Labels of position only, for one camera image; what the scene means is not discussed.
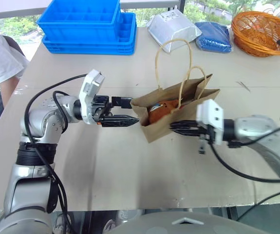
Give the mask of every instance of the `woven basket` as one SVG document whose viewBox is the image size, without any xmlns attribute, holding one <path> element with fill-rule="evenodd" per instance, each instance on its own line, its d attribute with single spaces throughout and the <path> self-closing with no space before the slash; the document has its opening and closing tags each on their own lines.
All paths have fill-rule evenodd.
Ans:
<svg viewBox="0 0 280 234">
<path fill-rule="evenodd" d="M 235 44 L 246 53 L 280 55 L 280 18 L 257 11 L 241 12 L 234 17 L 232 29 Z"/>
</svg>

